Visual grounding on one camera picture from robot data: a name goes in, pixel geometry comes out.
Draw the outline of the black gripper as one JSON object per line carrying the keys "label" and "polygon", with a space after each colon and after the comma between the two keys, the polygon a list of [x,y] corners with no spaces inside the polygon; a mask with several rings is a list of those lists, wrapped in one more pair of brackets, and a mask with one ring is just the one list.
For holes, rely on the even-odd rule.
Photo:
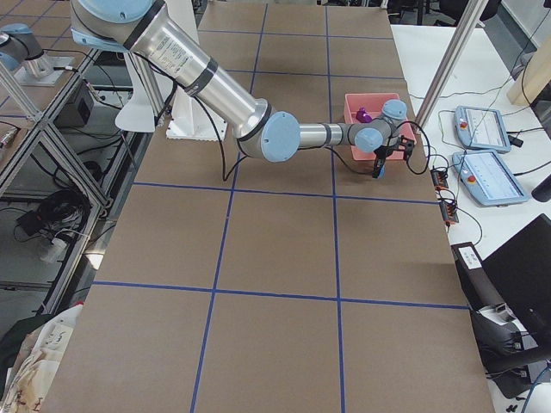
{"label": "black gripper", "polygon": [[374,154],[376,155],[376,159],[374,160],[372,177],[373,177],[373,174],[377,172],[377,170],[385,166],[386,159],[392,156],[394,151],[395,151],[394,146],[381,146],[374,151]]}

